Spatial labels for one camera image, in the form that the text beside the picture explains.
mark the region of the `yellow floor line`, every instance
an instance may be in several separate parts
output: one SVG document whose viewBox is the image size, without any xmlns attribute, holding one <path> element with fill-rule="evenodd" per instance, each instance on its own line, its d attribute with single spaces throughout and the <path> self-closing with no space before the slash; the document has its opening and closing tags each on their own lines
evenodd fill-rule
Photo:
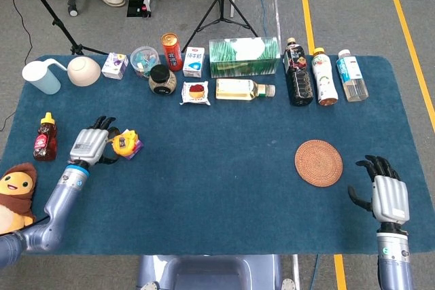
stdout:
<svg viewBox="0 0 435 290">
<path fill-rule="evenodd" d="M 432 100 L 430 99 L 428 86 L 426 85 L 423 72 L 421 71 L 421 66 L 420 66 L 419 58 L 417 56 L 417 51 L 415 51 L 414 42 L 411 37 L 411 34 L 409 33 L 408 24 L 406 23 L 405 15 L 403 13 L 402 6 L 400 5 L 400 0 L 393 0 L 393 2 L 394 5 L 396 6 L 396 11 L 397 11 L 397 15 L 399 16 L 400 25 L 402 25 L 403 35 L 405 36 L 409 54 L 411 55 L 411 59 L 413 61 L 415 75 L 417 76 L 421 93 L 423 95 L 424 103 L 426 104 L 426 109 L 428 110 L 429 113 L 430 122 L 432 123 L 432 128 L 434 129 L 435 132 L 434 105 L 432 104 Z"/>
<path fill-rule="evenodd" d="M 305 29 L 307 30 L 308 51 L 310 54 L 314 52 L 314 36 L 311 26 L 311 14 L 308 0 L 302 0 L 302 8 L 304 10 Z M 334 255 L 335 275 L 337 279 L 337 289 L 346 290 L 345 267 L 343 265 L 343 256 L 340 254 Z"/>
</svg>

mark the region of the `floor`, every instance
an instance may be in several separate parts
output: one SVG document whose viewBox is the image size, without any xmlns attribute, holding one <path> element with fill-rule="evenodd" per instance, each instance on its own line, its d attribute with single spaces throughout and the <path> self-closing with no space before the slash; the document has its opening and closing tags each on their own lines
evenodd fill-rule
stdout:
<svg viewBox="0 0 435 290">
<path fill-rule="evenodd" d="M 125 7 L 110 8 L 99 0 L 78 0 L 77 8 L 80 14 L 72 18 L 67 13 L 66 0 L 47 1 L 78 43 L 107 52 L 130 53 L 144 44 L 161 51 L 159 37 L 168 31 L 175 31 L 182 42 L 186 41 L 213 0 L 152 0 L 153 14 L 147 20 L 126 18 Z M 236 2 L 255 30 L 264 35 L 259 0 Z M 433 102 L 435 56 L 432 40 L 435 32 L 432 29 L 432 19 L 435 17 L 435 0 L 400 2 Z M 20 71 L 29 49 L 29 40 L 22 29 L 19 16 L 14 11 L 12 0 L 0 0 L 0 3 L 0 21 L 3 27 L 3 47 L 0 53 L 2 122 L 15 110 L 18 102 L 23 85 Z M 69 51 L 70 43 L 60 29 L 52 26 L 52 18 L 38 0 L 16 0 L 16 5 L 31 33 L 33 50 L 29 60 L 34 60 L 42 54 L 65 54 Z M 275 0 L 264 0 L 264 5 L 268 34 L 278 35 L 279 17 L 282 45 L 289 36 L 294 36 L 307 49 L 302 1 L 277 0 L 278 6 L 275 6 Z M 309 0 L 309 9 L 315 44 L 325 47 L 327 53 L 336 54 L 343 48 L 349 48 L 355 54 L 382 55 L 393 64 L 421 165 L 433 198 L 435 125 L 434 122 L 431 123 L 423 101 L 393 0 Z M 217 10 L 213 10 L 210 15 L 216 17 Z M 209 39 L 249 35 L 249 31 L 243 28 L 220 23 L 200 32 L 192 45 L 207 47 Z M 11 123 L 12 120 L 7 121 L 4 131 L 0 133 L 0 154 L 3 153 Z M 302 289 L 308 289 L 315 256 L 300 255 L 299 260 Z M 435 274 L 428 270 L 433 270 L 435 266 L 435 254 L 413 255 L 412 260 L 415 288 L 433 289 Z M 26 256 L 16 266 L 0 271 L 0 289 L 133 289 L 138 263 L 138 257 L 125 256 Z M 379 288 L 375 256 L 344 255 L 344 265 L 348 289 Z M 291 277 L 289 257 L 283 257 L 283 267 L 285 276 Z M 333 256 L 320 256 L 313 289 L 338 289 Z"/>
</svg>

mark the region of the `small milk carton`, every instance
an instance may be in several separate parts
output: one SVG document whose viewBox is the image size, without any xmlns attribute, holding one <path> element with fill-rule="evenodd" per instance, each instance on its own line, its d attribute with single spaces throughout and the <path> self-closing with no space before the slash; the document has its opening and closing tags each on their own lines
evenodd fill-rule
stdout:
<svg viewBox="0 0 435 290">
<path fill-rule="evenodd" d="M 201 77 L 204 62 L 204 48 L 188 47 L 184 57 L 183 73 L 186 77 Z"/>
<path fill-rule="evenodd" d="M 125 54 L 116 54 L 115 52 L 110 52 L 103 68 L 101 69 L 101 72 L 105 77 L 122 79 L 127 66 L 128 58 Z"/>
</svg>

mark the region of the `robotic hand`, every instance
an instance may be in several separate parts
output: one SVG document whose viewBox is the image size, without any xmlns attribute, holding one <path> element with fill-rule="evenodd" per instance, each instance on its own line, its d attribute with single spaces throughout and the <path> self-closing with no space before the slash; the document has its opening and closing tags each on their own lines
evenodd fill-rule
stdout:
<svg viewBox="0 0 435 290">
<path fill-rule="evenodd" d="M 377 230 L 378 281 L 382 290 L 413 290 L 408 249 L 408 233 L 401 229 L 409 220 L 408 190 L 389 162 L 380 156 L 358 161 L 372 180 L 372 201 L 358 198 L 355 189 L 347 191 L 352 202 L 372 212 L 381 223 Z"/>
<path fill-rule="evenodd" d="M 70 165 L 44 208 L 50 220 L 46 224 L 33 224 L 0 236 L 0 268 L 14 264 L 23 251 L 41 253 L 59 246 L 69 213 L 89 177 L 88 169 L 96 163 L 112 164 L 118 159 L 103 155 L 109 137 L 120 133 L 116 127 L 109 128 L 114 120 L 114 117 L 106 119 L 102 116 L 95 124 L 80 131 L 70 152 Z"/>
</svg>

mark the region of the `green tissue box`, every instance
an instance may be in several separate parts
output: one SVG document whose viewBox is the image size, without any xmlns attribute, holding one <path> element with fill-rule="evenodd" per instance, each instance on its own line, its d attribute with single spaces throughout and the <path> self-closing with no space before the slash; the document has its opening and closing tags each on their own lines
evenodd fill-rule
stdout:
<svg viewBox="0 0 435 290">
<path fill-rule="evenodd" d="M 276 37 L 210 40 L 212 78 L 275 74 L 281 60 Z"/>
</svg>

